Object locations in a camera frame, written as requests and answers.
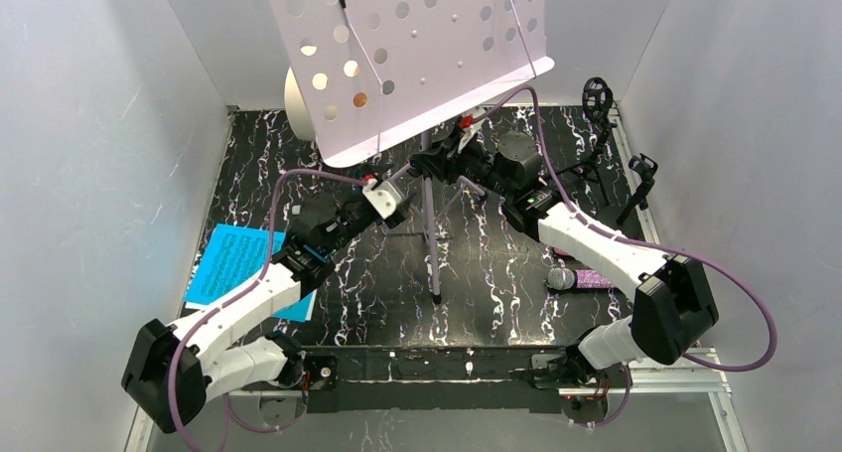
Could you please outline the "silver tripod music stand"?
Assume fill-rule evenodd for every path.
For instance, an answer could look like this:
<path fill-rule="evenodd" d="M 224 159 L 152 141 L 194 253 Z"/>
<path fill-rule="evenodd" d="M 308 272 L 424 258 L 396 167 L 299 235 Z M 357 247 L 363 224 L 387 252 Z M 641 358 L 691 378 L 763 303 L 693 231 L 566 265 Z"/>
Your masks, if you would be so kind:
<path fill-rule="evenodd" d="M 268 0 L 323 161 L 349 167 L 553 68 L 544 0 Z"/>

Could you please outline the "blue sheet music page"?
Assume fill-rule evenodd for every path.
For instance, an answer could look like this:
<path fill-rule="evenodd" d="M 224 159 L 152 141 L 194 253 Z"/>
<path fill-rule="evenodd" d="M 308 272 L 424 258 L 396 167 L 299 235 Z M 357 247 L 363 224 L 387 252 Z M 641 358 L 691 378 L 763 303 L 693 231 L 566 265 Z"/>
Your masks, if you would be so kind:
<path fill-rule="evenodd" d="M 202 254 L 184 303 L 199 309 L 221 298 L 262 268 L 269 232 L 217 224 Z"/>

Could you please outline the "pink microphone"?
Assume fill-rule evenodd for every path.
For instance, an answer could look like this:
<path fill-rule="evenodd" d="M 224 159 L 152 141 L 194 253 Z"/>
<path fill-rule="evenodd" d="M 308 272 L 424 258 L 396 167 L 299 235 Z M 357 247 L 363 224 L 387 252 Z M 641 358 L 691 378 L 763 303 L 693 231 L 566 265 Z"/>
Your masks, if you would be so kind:
<path fill-rule="evenodd" d="M 563 257 L 563 258 L 575 258 L 575 255 L 574 255 L 574 254 L 572 254 L 572 253 L 570 253 L 570 252 L 568 252 L 568 251 L 566 251 L 566 250 L 563 250 L 563 249 L 561 249 L 561 248 L 558 248 L 558 247 L 553 247 L 553 248 L 552 248 L 552 250 L 553 250 L 554 254 L 555 254 L 556 256 L 558 256 L 558 257 Z"/>

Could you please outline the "blue mesh microphone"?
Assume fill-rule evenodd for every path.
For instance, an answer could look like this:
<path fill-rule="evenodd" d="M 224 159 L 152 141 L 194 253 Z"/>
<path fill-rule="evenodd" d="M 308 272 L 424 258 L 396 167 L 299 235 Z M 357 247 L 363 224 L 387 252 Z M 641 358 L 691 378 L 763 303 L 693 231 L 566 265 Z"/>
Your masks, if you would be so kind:
<path fill-rule="evenodd" d="M 572 290 L 610 290 L 615 285 L 591 269 L 571 269 L 554 267 L 546 277 L 546 286 L 550 290 L 564 292 Z"/>

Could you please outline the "black round-base mic stand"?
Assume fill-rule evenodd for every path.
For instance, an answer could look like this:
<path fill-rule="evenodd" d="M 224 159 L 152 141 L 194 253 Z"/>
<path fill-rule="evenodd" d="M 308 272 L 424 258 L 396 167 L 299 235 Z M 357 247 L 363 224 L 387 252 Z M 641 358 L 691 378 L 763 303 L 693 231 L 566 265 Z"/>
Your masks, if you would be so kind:
<path fill-rule="evenodd" d="M 635 211 L 648 209 L 647 196 L 655 185 L 656 161 L 640 153 L 631 157 L 629 167 L 640 177 L 639 185 L 623 204 L 603 207 L 596 214 L 599 222 L 613 229 L 620 229 Z"/>

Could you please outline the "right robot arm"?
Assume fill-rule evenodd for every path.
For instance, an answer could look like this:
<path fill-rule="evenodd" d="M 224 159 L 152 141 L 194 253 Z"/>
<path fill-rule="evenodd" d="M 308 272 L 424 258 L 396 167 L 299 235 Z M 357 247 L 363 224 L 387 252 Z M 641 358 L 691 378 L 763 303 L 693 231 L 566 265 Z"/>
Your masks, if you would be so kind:
<path fill-rule="evenodd" d="M 584 383 L 616 364 L 645 358 L 672 365 L 718 322 L 700 261 L 631 245 L 621 232 L 568 208 L 557 187 L 542 181 L 544 160 L 530 136 L 509 132 L 491 152 L 454 134 L 411 155 L 410 165 L 441 182 L 466 178 L 500 195 L 512 228 L 563 250 L 631 296 L 631 313 L 565 347 L 548 366 L 551 377 Z"/>

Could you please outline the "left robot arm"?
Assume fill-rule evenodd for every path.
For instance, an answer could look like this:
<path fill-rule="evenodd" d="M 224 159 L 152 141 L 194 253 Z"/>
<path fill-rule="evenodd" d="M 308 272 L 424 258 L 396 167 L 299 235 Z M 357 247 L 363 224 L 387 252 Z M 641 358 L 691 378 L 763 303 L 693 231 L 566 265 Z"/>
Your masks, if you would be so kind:
<path fill-rule="evenodd" d="M 169 324 L 153 319 L 139 329 L 122 388 L 162 432 L 174 433 L 218 396 L 255 382 L 293 379 L 302 367 L 292 341 L 264 337 L 241 347 L 235 341 L 315 292 L 334 273 L 334 254 L 370 226 L 402 223 L 410 201 L 388 181 L 337 200 L 306 200 L 267 265 L 198 311 Z"/>

